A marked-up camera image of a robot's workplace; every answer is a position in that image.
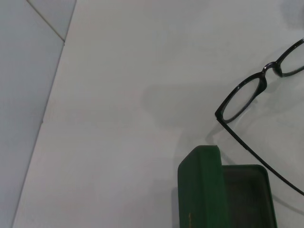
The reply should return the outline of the green glasses case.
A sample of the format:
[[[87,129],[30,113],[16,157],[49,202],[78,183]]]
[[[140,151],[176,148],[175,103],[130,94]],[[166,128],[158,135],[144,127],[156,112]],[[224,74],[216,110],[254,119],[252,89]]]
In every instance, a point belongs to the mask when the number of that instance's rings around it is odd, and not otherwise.
[[[178,166],[180,228],[277,228],[269,177],[257,164],[222,165],[217,146]]]

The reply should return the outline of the black glasses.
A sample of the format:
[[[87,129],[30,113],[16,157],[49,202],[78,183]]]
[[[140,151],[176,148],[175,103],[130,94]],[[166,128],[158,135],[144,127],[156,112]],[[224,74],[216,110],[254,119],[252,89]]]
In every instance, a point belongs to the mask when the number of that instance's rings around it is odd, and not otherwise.
[[[300,195],[304,196],[304,191],[297,188],[290,181],[284,178],[280,173],[278,173],[274,168],[272,168],[266,161],[264,161],[258,154],[256,154],[229,126],[228,124],[237,119],[241,114],[245,112],[245,110],[249,107],[249,105],[254,101],[254,99],[259,96],[262,92],[264,92],[267,88],[267,80],[266,73],[269,69],[272,69],[274,74],[280,78],[287,78],[293,76],[299,72],[304,71],[304,65],[299,68],[294,68],[292,71],[283,72],[281,68],[282,62],[296,49],[300,46],[304,47],[304,38],[300,39],[296,43],[294,43],[291,47],[289,47],[276,61],[272,61],[267,63],[260,72],[252,74],[247,77],[245,80],[240,82],[225,98],[222,104],[217,108],[215,112],[215,117],[217,121],[223,126],[227,132],[245,149],[247,150],[255,159],[257,159],[262,165],[264,165],[269,171],[271,171],[277,178],[279,178],[282,182],[284,182],[287,186],[295,190]],[[245,100],[244,104],[241,104],[240,107],[236,108],[236,111],[229,118],[226,118],[224,114],[226,113],[227,106],[231,103],[231,100],[239,94],[240,90],[250,84],[251,82],[257,82],[254,86],[254,90],[250,93],[248,99]]]

